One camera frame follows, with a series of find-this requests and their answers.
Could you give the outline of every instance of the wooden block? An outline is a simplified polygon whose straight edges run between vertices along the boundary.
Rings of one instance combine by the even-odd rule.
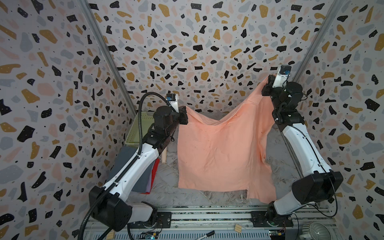
[[[161,153],[161,163],[166,164],[167,163],[167,148],[163,150]]]
[[[241,229],[242,229],[242,228],[243,228],[242,226],[236,224],[236,225],[235,225],[235,232],[241,233]]]
[[[105,237],[106,240],[115,239],[115,231],[112,230],[108,233],[108,235]]]

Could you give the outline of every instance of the terrazzo patterned wall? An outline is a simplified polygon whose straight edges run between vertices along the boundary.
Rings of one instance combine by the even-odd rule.
[[[135,106],[173,92],[198,112],[232,110],[280,63],[295,71],[332,2],[89,0]]]
[[[74,239],[132,119],[76,2],[0,7],[0,238]]]
[[[346,240],[384,239],[383,4],[344,1],[301,79],[308,132],[344,176],[335,218]]]

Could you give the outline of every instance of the pink cloth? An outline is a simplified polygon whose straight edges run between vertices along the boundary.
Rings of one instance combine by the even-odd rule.
[[[234,110],[214,120],[187,107],[188,124],[177,142],[179,188],[228,192],[246,189],[248,198],[276,200],[271,167],[265,162],[273,105],[261,90],[267,78]]]

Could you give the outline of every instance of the white arm segment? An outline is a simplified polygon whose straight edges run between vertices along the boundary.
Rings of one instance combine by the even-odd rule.
[[[293,126],[295,128],[291,126],[286,126],[283,130],[283,134],[288,139],[293,151],[297,156],[303,176],[306,177],[308,175],[311,175],[314,171],[323,173],[325,170],[329,172],[331,167],[324,161],[319,151],[316,149],[314,143],[312,142],[308,134],[306,126],[301,123],[294,123]],[[301,208],[302,206],[305,206],[305,204],[302,205],[299,201],[297,201],[292,191],[287,193],[284,197],[280,198],[279,200],[276,200],[273,204],[275,206],[277,214],[279,215],[290,215],[295,210]]]
[[[273,82],[273,85],[272,85],[273,88],[283,87],[284,86],[283,84],[285,83],[285,81],[289,77],[289,73],[288,74],[280,74],[280,68],[281,68],[281,65],[277,69],[276,78],[275,78],[275,81]]]
[[[121,168],[121,170],[108,182],[104,184],[104,187],[107,189],[116,178],[123,172],[123,170],[128,166],[128,164],[135,158],[136,153],[131,157],[131,159]],[[147,169],[147,167],[156,160],[159,156],[157,149],[152,148],[152,145],[144,143],[140,158],[131,166],[131,168],[124,174],[122,179],[118,182],[117,186],[112,188],[110,191],[111,194],[119,193],[119,198],[124,202],[128,199],[133,186],[139,180],[141,175]]]
[[[297,159],[299,160],[303,176],[306,177],[311,175],[314,171],[323,173],[325,170],[326,172],[329,172],[331,167],[324,161],[323,157],[315,147],[311,137],[308,134],[306,126],[301,123],[294,123],[293,126],[294,127],[286,126],[283,130],[283,134],[288,139],[293,151],[297,156]],[[324,170],[321,168],[317,159],[319,159]]]
[[[128,223],[146,222],[151,217],[153,208],[145,203],[130,204],[132,207],[132,215]]]
[[[179,95],[176,94],[175,98],[176,98],[176,101],[169,101],[169,103],[175,109],[175,111],[178,113],[179,112],[179,104],[177,103],[177,101],[179,100]]]

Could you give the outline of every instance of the red fabric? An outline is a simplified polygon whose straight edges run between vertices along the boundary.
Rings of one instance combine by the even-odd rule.
[[[152,186],[153,186],[153,181],[155,180],[155,175],[156,175],[156,172],[157,172],[157,167],[159,166],[159,162],[160,162],[160,159],[157,158],[156,161],[155,161],[155,164],[153,165],[153,168],[152,168],[151,189],[152,189]]]

